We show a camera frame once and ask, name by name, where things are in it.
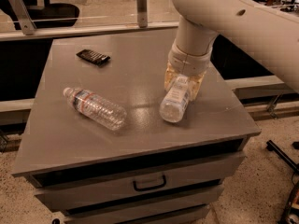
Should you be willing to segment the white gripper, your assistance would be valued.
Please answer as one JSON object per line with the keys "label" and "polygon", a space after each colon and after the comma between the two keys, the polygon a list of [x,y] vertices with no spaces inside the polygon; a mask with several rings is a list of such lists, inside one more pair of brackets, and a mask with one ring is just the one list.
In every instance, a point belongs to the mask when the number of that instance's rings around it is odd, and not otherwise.
{"label": "white gripper", "polygon": [[164,89],[169,91],[179,74],[190,77],[190,100],[194,101],[203,82],[205,71],[210,63],[212,49],[204,55],[191,55],[181,51],[176,43],[173,43],[169,53],[164,74]]}

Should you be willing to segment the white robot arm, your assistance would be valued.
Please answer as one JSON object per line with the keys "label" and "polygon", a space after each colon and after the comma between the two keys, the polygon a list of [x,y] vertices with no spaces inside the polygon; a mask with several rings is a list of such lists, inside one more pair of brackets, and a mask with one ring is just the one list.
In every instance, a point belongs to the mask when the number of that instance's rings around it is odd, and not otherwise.
{"label": "white robot arm", "polygon": [[168,63],[187,77],[206,71],[222,35],[299,92],[299,18],[252,0],[172,0],[178,31]]}

